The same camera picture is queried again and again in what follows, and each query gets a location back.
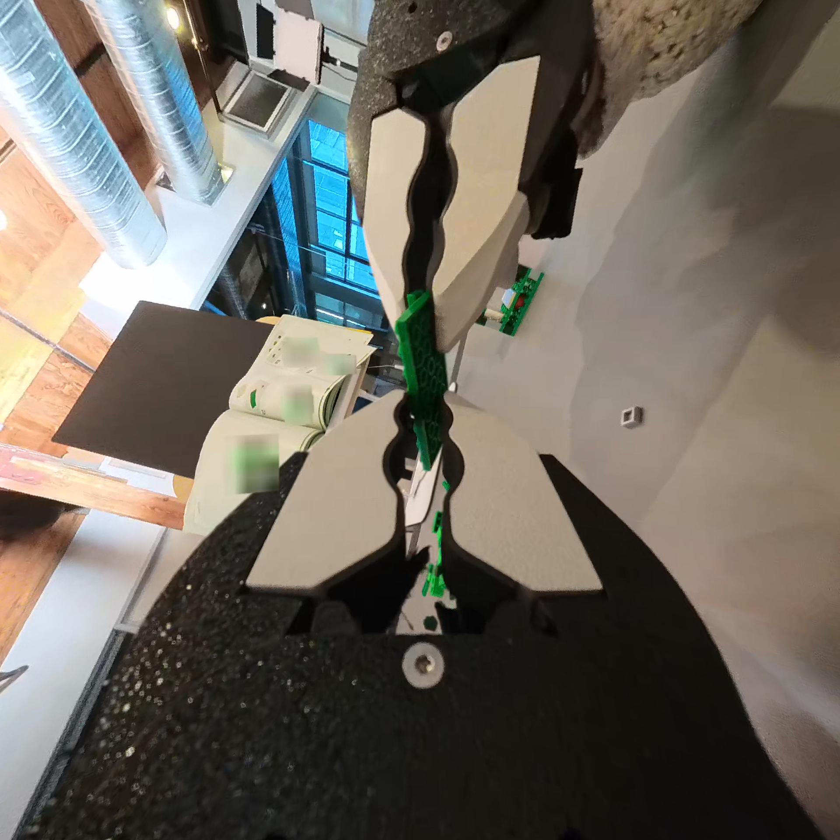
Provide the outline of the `open instruction booklet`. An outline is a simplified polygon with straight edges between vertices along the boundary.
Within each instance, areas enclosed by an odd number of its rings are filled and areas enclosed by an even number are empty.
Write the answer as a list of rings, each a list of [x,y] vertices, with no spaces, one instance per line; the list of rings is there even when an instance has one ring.
[[[282,316],[208,431],[185,505],[185,532],[207,536],[279,467],[328,431],[343,388],[371,357],[373,332]]]

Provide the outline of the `white ceiling vent grille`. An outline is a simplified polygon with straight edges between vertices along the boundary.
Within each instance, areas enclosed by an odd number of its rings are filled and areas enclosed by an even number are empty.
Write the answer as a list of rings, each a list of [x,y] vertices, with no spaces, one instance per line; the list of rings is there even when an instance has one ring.
[[[296,93],[293,87],[248,70],[223,105],[219,118],[269,137]]]

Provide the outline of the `silver ventilation duct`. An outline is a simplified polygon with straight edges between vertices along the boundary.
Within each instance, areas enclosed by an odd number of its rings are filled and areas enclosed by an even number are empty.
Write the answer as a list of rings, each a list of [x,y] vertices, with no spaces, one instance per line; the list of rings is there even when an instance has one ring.
[[[151,265],[165,226],[31,1],[1,2],[2,122],[120,267]]]
[[[211,206],[221,168],[163,1],[85,1],[176,194]]]

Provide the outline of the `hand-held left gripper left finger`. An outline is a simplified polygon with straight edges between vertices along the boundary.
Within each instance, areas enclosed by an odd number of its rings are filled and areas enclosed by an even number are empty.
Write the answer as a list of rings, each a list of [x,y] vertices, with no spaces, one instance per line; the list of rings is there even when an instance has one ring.
[[[256,592],[320,595],[382,557],[406,556],[402,462],[406,394],[342,420],[307,453],[248,574]]]

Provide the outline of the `large blue-lit window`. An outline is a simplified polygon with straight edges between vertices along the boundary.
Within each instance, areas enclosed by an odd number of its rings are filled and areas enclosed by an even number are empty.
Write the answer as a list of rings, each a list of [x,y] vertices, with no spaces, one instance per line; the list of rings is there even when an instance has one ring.
[[[392,331],[375,289],[350,190],[344,132],[306,119],[201,310],[256,321],[290,314]]]

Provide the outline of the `wooden pillar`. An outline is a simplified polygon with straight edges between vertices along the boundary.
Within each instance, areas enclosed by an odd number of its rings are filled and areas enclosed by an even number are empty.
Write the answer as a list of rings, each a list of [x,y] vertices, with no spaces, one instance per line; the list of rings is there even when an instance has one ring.
[[[26,448],[1,445],[1,488],[166,529],[183,529],[185,504],[176,497]]]

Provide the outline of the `small green lego model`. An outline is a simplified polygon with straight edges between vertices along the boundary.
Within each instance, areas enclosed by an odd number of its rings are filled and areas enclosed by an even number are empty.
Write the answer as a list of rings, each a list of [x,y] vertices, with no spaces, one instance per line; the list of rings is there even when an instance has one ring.
[[[496,327],[500,333],[514,337],[519,331],[536,297],[544,273],[519,265],[511,287],[504,290],[497,308],[485,308],[478,319],[481,326]]]

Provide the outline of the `person's right forearm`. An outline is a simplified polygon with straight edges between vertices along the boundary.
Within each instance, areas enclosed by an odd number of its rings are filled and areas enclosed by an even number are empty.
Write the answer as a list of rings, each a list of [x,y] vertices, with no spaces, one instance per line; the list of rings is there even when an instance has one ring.
[[[593,1],[592,79],[573,121],[577,154],[596,152],[628,106],[697,69],[761,1]]]

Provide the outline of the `black flat panel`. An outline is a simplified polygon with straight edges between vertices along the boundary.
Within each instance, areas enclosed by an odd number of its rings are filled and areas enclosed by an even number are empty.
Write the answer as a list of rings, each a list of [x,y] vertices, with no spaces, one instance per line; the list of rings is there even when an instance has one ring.
[[[51,441],[193,478],[263,322],[139,301]]]

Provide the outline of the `green lego baseplate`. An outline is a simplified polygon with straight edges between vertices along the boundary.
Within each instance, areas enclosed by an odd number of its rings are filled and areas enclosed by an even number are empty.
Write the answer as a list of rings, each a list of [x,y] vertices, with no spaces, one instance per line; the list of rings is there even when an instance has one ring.
[[[394,325],[419,458],[430,470],[442,447],[444,396],[448,389],[445,356],[436,344],[434,302],[429,291],[407,295]]]

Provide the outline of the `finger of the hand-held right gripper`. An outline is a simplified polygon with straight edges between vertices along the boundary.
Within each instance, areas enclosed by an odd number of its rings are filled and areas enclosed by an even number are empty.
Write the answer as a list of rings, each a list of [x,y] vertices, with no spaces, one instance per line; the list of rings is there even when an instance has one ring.
[[[448,151],[457,176],[432,284],[440,352],[463,338],[495,289],[515,279],[530,218],[519,181],[539,69],[538,56],[502,64],[455,106]]]
[[[364,242],[385,315],[398,319],[407,291],[429,288],[434,233],[429,215],[412,209],[413,185],[427,151],[427,123],[395,109],[371,124],[363,213]]]

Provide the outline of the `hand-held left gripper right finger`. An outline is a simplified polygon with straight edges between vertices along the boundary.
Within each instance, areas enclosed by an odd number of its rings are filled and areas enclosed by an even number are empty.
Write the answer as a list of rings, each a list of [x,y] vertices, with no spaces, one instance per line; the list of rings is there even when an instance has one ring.
[[[536,449],[470,402],[447,402],[455,546],[534,595],[597,593],[602,582]]]

